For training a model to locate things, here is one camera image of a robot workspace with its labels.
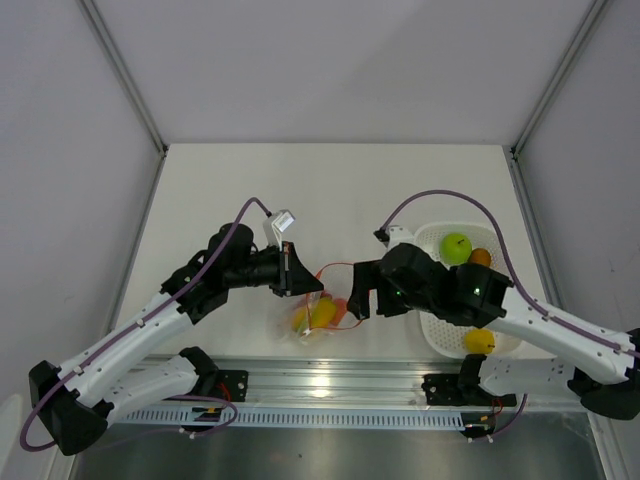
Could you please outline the clear orange zip top bag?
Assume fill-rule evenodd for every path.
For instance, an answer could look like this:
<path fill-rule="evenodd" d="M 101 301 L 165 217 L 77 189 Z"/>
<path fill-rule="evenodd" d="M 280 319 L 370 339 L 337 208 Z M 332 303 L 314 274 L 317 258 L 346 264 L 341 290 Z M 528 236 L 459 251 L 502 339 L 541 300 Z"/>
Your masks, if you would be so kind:
<path fill-rule="evenodd" d="M 324 289 L 287 297 L 271 307 L 270 334 L 278 341 L 311 345 L 358 328 L 362 320 L 348 311 L 353 282 L 352 262 L 332 262 L 315 274 Z"/>

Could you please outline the small yellow orange fruit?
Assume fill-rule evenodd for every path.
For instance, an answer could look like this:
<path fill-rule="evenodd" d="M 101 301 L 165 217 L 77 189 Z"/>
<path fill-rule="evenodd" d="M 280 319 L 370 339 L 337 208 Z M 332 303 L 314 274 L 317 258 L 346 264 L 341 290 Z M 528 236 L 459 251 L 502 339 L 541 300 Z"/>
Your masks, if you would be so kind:
<path fill-rule="evenodd" d="M 327 328 L 335 313 L 335 306 L 332 298 L 323 297 L 318 300 L 311 312 L 310 328 Z"/>

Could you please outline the red peach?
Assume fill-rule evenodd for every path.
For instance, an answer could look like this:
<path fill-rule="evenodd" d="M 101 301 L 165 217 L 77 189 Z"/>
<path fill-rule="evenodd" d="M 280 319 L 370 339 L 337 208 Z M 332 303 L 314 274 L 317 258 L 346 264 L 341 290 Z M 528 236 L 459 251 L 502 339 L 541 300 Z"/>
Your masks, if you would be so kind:
<path fill-rule="evenodd" d="M 335 313 L 332 320 L 330 321 L 330 324 L 337 327 L 341 323 L 344 316 L 348 313 L 347 300 L 344 298 L 333 298 L 332 302 L 335 306 Z"/>

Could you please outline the green apple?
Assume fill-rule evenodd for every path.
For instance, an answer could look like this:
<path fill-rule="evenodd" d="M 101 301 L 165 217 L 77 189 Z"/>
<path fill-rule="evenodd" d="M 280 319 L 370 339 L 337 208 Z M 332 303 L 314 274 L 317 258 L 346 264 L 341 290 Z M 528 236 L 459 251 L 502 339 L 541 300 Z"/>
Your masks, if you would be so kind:
<path fill-rule="evenodd" d="M 440 258 L 449 265 L 466 263 L 472 250 L 471 241 L 461 233 L 449 233 L 442 238 L 439 244 Z"/>

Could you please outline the brown kiwi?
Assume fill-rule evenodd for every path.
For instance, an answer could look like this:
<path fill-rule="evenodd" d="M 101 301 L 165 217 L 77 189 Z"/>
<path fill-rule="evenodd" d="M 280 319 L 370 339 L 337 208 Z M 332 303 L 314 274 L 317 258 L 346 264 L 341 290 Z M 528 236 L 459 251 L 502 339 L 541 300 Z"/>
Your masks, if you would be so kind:
<path fill-rule="evenodd" d="M 492 264 L 492 256 L 488 250 L 484 248 L 476 248 L 472 250 L 467 262 L 490 267 Z"/>

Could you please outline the yellow lemon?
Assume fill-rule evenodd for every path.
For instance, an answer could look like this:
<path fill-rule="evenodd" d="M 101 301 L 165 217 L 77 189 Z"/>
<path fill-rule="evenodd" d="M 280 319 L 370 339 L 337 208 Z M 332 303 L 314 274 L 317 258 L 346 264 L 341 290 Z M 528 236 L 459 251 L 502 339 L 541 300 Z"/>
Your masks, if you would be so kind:
<path fill-rule="evenodd" d="M 496 347 L 494 334 L 488 329 L 470 330 L 465 334 L 463 344 L 470 354 L 489 355 Z"/>

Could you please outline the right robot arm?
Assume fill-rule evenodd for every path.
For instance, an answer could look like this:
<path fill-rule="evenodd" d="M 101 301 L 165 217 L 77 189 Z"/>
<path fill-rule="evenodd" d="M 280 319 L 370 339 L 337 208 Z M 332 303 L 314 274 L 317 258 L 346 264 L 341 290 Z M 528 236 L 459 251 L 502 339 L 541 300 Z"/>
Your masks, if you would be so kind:
<path fill-rule="evenodd" d="M 470 354 L 456 380 L 468 403 L 485 397 L 534 394 L 576 398 L 587 410 L 615 420 L 639 414 L 639 332 L 602 328 L 530 297 L 489 267 L 447 267 L 415 245 L 400 243 L 379 260 L 353 266 L 347 309 L 370 316 L 369 295 L 384 317 L 411 310 L 449 324 L 487 328 L 547 352 L 538 359 Z"/>

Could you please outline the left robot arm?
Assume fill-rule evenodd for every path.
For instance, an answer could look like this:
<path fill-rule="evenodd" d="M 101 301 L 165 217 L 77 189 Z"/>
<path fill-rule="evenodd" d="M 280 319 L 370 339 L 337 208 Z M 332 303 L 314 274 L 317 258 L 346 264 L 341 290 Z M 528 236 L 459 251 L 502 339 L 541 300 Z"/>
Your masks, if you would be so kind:
<path fill-rule="evenodd" d="M 199 347 L 184 348 L 144 371 L 132 369 L 157 346 L 222 307 L 231 290 L 261 286 L 279 297 L 323 288 L 293 243 L 259 250 L 249 227 L 223 225 L 128 322 L 60 365 L 43 360 L 34 366 L 28 374 L 33 407 L 28 418 L 40 420 L 52 445 L 71 456 L 96 443 L 120 418 L 158 401 L 214 395 L 229 401 L 217 365 Z"/>

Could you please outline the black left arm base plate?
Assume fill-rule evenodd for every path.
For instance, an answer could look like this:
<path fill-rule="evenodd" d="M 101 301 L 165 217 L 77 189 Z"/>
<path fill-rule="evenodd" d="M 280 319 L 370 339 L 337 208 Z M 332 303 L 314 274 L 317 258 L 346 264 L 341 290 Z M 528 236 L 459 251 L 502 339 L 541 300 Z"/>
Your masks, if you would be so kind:
<path fill-rule="evenodd" d="M 242 403 L 246 400 L 248 385 L 249 372 L 246 370 L 217 370 L 204 376 L 198 393 Z"/>

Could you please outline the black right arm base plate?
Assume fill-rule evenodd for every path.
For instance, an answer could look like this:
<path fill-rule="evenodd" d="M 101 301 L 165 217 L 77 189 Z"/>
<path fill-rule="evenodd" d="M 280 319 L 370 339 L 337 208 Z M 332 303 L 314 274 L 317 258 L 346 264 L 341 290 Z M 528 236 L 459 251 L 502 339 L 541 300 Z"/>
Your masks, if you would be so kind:
<path fill-rule="evenodd" d="M 503 396 L 490 394 L 483 390 L 476 380 L 465 379 L 459 374 L 427 374 L 423 377 L 421 388 L 430 406 L 515 407 L 517 405 L 517 397 L 514 394 Z"/>

